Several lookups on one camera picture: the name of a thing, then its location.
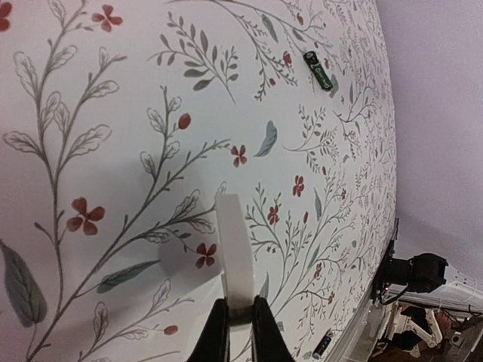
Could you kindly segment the white battery cover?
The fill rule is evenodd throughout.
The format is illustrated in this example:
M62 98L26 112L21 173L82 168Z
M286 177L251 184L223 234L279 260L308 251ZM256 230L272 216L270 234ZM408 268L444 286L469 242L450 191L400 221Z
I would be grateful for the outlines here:
M243 327L251 322L255 298L254 258L248 229L236 194L217 195L215 206L230 325Z

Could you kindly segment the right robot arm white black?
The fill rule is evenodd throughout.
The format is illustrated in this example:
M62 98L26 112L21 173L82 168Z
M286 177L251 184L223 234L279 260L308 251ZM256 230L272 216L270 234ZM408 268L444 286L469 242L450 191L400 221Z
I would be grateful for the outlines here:
M448 341L464 361L482 338L482 282L433 253L397 259L390 250L371 299L389 310L380 341L414 356L420 344L437 348Z

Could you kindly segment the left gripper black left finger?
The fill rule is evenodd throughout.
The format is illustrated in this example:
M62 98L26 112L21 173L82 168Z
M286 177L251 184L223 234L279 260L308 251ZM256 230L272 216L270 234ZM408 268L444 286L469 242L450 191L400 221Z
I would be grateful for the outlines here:
M226 300L217 299L192 351L192 362L229 360L229 322L229 306Z

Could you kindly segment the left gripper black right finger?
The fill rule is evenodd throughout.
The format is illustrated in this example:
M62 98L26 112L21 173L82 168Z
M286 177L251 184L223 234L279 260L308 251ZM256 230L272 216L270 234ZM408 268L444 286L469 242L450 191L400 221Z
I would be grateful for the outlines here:
M251 314L251 356L257 362L293 362L269 304L256 296Z

